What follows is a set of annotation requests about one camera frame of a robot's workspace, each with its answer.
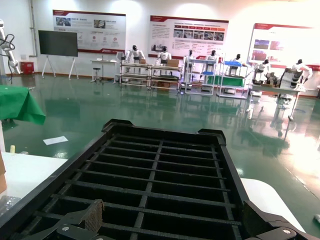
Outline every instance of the table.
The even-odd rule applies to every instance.
[[[29,89],[20,86],[0,85],[1,120],[13,119],[43,125],[46,115],[30,95]],[[0,150],[5,152],[5,141],[0,126]]]
[[[104,65],[111,65],[114,64],[114,69],[115,72],[114,74],[117,73],[117,61],[114,60],[90,60],[91,64],[101,64],[102,65],[102,80],[104,79]],[[94,80],[94,75],[95,75],[95,70],[92,69],[92,81]]]
[[[269,87],[269,86],[261,86],[261,85],[255,85],[255,84],[249,84],[249,86],[251,86],[251,90],[252,91],[265,91],[265,92],[272,92],[272,93],[277,93],[277,94],[288,94],[288,95],[294,95],[295,96],[295,100],[294,100],[294,104],[292,107],[292,111],[291,114],[288,116],[290,121],[293,121],[293,114],[294,114],[294,110],[296,108],[297,105],[297,101],[299,98],[299,93],[302,92],[302,90],[297,90],[297,89],[291,89],[291,88],[278,88],[278,87]],[[253,94],[250,94],[250,101],[249,101],[249,107],[246,110],[246,112],[250,112],[253,108],[251,107],[251,101],[252,101],[252,97]]]
[[[25,154],[2,153],[6,168],[7,190],[0,194],[23,198],[48,178],[67,159],[33,156]],[[287,205],[270,185],[254,179],[241,179],[249,199],[262,211],[277,214],[287,219],[300,231],[304,231]]]

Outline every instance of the photo on poster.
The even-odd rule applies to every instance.
[[[205,31],[204,32],[204,40],[213,40],[214,34],[215,33],[213,31]]]
[[[151,51],[161,53],[164,46],[168,46],[168,42],[165,40],[155,39],[151,44]]]
[[[253,50],[251,60],[264,61],[267,59],[267,53],[265,51]]]
[[[173,37],[182,39],[184,37],[184,31],[182,29],[175,29],[173,31]]]
[[[105,20],[93,20],[93,27],[95,29],[106,29],[106,21]]]
[[[71,27],[71,18],[56,17],[55,22],[57,26]]]
[[[184,39],[193,39],[194,38],[194,31],[193,30],[184,30],[183,31],[183,38]]]
[[[278,50],[283,51],[285,49],[285,46],[280,41],[271,41],[270,50]]]
[[[269,40],[260,40],[256,39],[254,40],[254,49],[268,49],[269,48]]]
[[[194,31],[194,39],[204,39],[205,33],[203,31]]]
[[[279,56],[270,56],[269,61],[270,62],[281,62],[281,59],[279,59]]]
[[[225,39],[225,33],[224,32],[215,32],[213,39],[215,41],[223,41]]]

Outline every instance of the cardboard piece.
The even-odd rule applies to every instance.
[[[168,63],[166,64],[166,66],[167,67],[174,67],[174,68],[179,67],[179,59],[168,60]]]
[[[0,193],[7,189],[7,183],[5,178],[5,164],[0,151]]]

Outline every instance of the stool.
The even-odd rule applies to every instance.
[[[101,69],[101,68],[99,68],[99,67],[94,67],[94,68],[93,68],[93,71],[95,71],[95,76],[92,77],[91,83],[96,82],[97,80],[99,80],[99,81],[101,82],[101,78],[98,76],[98,72],[99,72],[100,69]]]

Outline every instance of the red poster header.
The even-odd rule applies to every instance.
[[[94,12],[94,11],[69,11],[69,10],[52,10],[54,16],[67,16],[68,14],[93,14],[93,15],[109,15],[109,16],[126,16],[120,13]]]
[[[213,19],[200,19],[200,18],[187,18],[187,17],[175,17],[175,16],[150,16],[151,22],[165,22],[168,19],[175,19],[175,20],[191,20],[191,21],[204,21],[204,22],[211,22],[211,23],[226,23],[228,24],[228,20],[213,20]]]
[[[256,23],[254,25],[254,29],[261,29],[261,30],[269,30],[274,27],[291,28],[291,29],[312,29],[312,27],[308,27],[308,26],[290,26],[290,25],[264,24],[264,23]]]

